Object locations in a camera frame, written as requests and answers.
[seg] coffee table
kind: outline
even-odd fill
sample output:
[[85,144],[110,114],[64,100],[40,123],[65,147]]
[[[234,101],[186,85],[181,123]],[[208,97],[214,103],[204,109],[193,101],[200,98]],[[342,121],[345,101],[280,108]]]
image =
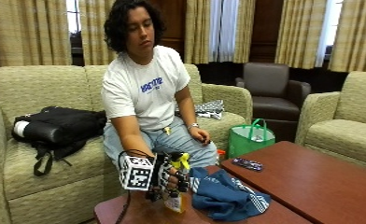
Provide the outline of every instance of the coffee table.
[[366,223],[366,167],[290,142],[242,158],[261,162],[261,173],[222,162],[250,186],[316,223]]
[[[216,172],[217,166],[209,167],[210,172]],[[96,218],[101,224],[116,224],[122,207],[126,203],[128,195],[100,203],[96,207]],[[296,214],[290,209],[273,201],[268,211],[257,217],[237,222],[217,222],[208,217],[205,211],[193,208],[193,197],[189,193],[189,206],[185,213],[178,214],[168,209],[162,201],[152,203],[145,199],[144,191],[133,191],[132,204],[128,209],[122,223],[145,224],[145,223],[310,223],[304,217]]]

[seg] black bag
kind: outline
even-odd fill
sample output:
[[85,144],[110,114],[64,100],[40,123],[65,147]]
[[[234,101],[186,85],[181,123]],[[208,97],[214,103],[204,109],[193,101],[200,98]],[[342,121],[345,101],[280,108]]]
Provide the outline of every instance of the black bag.
[[[12,135],[38,150],[34,174],[49,174],[54,160],[62,160],[72,166],[65,157],[81,150],[92,137],[104,134],[106,121],[105,111],[94,112],[58,106],[44,108],[38,114],[17,117]],[[49,159],[42,172],[40,168],[46,157]]]

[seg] phone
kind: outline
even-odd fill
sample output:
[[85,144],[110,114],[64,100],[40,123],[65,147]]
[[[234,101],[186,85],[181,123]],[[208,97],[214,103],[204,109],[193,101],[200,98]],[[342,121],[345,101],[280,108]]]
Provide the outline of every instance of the phone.
[[264,171],[264,165],[257,161],[250,161],[248,159],[238,157],[233,159],[232,163],[234,165],[245,167],[249,170],[258,171],[258,172]]

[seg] man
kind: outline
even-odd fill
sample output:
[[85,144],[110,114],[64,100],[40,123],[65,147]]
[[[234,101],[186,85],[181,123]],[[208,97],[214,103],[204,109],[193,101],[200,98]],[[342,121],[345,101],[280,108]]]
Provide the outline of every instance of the man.
[[[112,120],[105,127],[105,150],[118,167],[124,150],[140,157],[184,151],[192,155],[192,167],[217,162],[217,146],[197,124],[190,76],[180,54],[158,45],[164,31],[160,13],[149,2],[116,2],[105,40],[120,57],[104,77],[102,100]],[[176,103],[182,118],[174,115]],[[172,176],[170,188],[176,182]]]

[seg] green tote bag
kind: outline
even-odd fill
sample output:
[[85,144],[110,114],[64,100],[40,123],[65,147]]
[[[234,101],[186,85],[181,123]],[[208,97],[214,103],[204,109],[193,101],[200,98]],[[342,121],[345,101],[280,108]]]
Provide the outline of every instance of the green tote bag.
[[274,143],[276,135],[268,129],[264,119],[256,119],[250,125],[236,125],[230,129],[229,157],[240,157],[252,151],[272,146]]

